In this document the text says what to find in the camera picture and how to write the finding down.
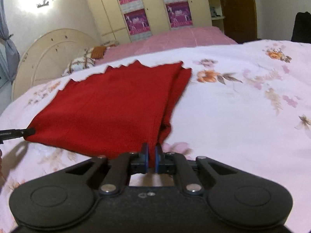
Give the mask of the red knitted cloth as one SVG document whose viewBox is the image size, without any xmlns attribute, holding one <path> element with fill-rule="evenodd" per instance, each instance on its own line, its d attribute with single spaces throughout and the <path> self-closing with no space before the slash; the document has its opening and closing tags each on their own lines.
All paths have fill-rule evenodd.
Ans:
<svg viewBox="0 0 311 233">
<path fill-rule="evenodd" d="M 191 75 L 183 62 L 148 67 L 134 61 L 69 81 L 31 121 L 35 133 L 27 141 L 110 159 L 147 144 L 154 166 L 156 145 L 170 134 Z"/>
</svg>

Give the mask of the grey curtain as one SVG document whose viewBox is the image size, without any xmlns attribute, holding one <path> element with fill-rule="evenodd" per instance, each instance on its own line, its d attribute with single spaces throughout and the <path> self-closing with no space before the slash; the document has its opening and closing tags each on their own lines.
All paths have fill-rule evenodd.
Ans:
<svg viewBox="0 0 311 233">
<path fill-rule="evenodd" d="M 6 22 L 4 0 L 1 0 L 1 45 L 4 47 L 5 56 L 1 53 L 1 69 L 10 82 L 14 82 L 20 61 L 20 54 L 11 40 L 13 34 L 10 34 Z"/>
</svg>

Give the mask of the cream round headboard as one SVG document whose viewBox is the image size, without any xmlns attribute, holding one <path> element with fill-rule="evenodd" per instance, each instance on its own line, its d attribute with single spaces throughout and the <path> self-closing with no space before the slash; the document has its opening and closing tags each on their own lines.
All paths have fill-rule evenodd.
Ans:
<svg viewBox="0 0 311 233">
<path fill-rule="evenodd" d="M 22 56 L 12 86 L 12 100 L 30 88 L 60 78 L 71 60 L 97 46 L 92 36 L 70 28 L 52 30 L 38 38 Z"/>
</svg>

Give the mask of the white floral bed sheet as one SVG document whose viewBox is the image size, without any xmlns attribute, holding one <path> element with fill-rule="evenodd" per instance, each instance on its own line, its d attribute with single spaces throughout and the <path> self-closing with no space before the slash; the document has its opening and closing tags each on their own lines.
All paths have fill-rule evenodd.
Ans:
<svg viewBox="0 0 311 233">
<path fill-rule="evenodd" d="M 25 128 L 70 80 L 140 61 L 183 62 L 190 82 L 174 109 L 164 151 L 204 155 L 277 182 L 291 193 L 287 220 L 310 232 L 310 44 L 262 40 L 130 55 L 116 48 L 89 70 L 35 86 L 1 114 L 1 129 Z"/>
</svg>

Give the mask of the white patterned pillow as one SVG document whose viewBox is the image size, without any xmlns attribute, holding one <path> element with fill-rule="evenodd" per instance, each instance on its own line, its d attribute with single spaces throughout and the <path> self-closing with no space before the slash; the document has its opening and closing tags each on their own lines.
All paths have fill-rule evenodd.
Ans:
<svg viewBox="0 0 311 233">
<path fill-rule="evenodd" d="M 82 56 L 71 60 L 64 70 L 62 76 L 68 76 L 72 73 L 94 67 L 95 59 L 91 58 L 92 51 L 92 48 L 87 48 L 84 50 Z"/>
</svg>

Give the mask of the orange patterned pillow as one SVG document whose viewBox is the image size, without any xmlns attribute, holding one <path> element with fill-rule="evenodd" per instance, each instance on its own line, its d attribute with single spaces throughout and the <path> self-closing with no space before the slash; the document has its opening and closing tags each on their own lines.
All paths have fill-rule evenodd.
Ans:
<svg viewBox="0 0 311 233">
<path fill-rule="evenodd" d="M 91 59 L 102 59 L 105 55 L 105 52 L 112 47 L 116 47 L 116 44 L 94 47 L 91 52 Z"/>
</svg>

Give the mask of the pink bed cover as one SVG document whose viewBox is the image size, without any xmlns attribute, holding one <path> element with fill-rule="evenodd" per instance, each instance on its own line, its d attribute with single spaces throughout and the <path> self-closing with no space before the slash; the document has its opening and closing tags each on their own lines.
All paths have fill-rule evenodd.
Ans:
<svg viewBox="0 0 311 233">
<path fill-rule="evenodd" d="M 121 44 L 109 48 L 102 59 L 97 59 L 95 65 L 102 65 L 143 54 L 211 45 L 231 45 L 237 42 L 226 36 L 219 28 L 211 27 L 185 27 L 153 35 L 145 40 Z"/>
</svg>

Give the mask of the lower left purple poster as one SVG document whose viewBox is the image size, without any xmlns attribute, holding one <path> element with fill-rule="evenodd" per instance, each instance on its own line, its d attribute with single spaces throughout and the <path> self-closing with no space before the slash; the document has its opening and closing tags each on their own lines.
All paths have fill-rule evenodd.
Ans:
<svg viewBox="0 0 311 233">
<path fill-rule="evenodd" d="M 144 9 L 124 14 L 131 36 L 150 31 L 150 25 Z"/>
</svg>

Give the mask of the lower right purple poster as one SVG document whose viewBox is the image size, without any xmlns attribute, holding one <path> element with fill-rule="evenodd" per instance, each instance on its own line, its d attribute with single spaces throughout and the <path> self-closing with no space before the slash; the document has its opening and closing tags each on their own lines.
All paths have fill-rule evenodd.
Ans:
<svg viewBox="0 0 311 233">
<path fill-rule="evenodd" d="M 171 28 L 193 25 L 189 3 L 187 1 L 166 4 L 166 9 Z"/>
</svg>

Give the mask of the cream corner shelf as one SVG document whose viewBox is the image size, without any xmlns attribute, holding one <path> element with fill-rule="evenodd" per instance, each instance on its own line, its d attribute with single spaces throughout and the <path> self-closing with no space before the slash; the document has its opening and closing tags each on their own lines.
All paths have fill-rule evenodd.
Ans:
<svg viewBox="0 0 311 233">
<path fill-rule="evenodd" d="M 225 16 L 222 12 L 221 0 L 208 0 L 208 1 L 209 1 L 210 13 L 211 13 L 212 25 L 214 27 L 219 28 L 224 33 L 225 32 L 225 29 L 224 29 Z"/>
</svg>

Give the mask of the cream wardrobe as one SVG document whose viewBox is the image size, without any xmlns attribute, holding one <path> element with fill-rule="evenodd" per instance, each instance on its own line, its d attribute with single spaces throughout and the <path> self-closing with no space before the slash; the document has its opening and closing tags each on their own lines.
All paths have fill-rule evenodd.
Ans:
<svg viewBox="0 0 311 233">
<path fill-rule="evenodd" d="M 104 43 L 117 41 L 120 44 L 127 44 L 170 30 L 185 28 L 171 28 L 166 9 L 166 4 L 184 1 L 189 3 L 193 22 L 192 26 L 186 27 L 212 25 L 208 0 L 137 0 L 124 5 L 121 5 L 119 0 L 87 0 L 87 3 L 93 14 L 101 41 Z M 145 10 L 150 31 L 131 36 L 124 14 L 140 9 Z"/>
</svg>

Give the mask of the brown wooden door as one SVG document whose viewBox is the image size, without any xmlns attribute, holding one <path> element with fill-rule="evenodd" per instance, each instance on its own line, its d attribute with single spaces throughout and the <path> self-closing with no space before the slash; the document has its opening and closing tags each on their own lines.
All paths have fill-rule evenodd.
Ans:
<svg viewBox="0 0 311 233">
<path fill-rule="evenodd" d="M 241 44 L 257 39 L 255 0 L 220 0 L 225 35 Z"/>
</svg>

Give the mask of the black chair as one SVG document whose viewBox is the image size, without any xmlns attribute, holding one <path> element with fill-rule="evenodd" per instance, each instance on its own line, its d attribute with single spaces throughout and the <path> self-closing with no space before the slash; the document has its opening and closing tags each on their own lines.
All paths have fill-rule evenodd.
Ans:
<svg viewBox="0 0 311 233">
<path fill-rule="evenodd" d="M 296 14 L 291 41 L 311 43 L 311 14 L 309 12 Z"/>
</svg>

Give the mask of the wall lamp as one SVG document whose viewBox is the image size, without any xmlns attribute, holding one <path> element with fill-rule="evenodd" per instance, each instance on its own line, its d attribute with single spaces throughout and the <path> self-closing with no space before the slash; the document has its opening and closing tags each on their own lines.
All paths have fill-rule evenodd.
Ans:
<svg viewBox="0 0 311 233">
<path fill-rule="evenodd" d="M 54 0 L 41 0 L 36 7 L 39 9 L 41 7 L 49 6 Z"/>
</svg>

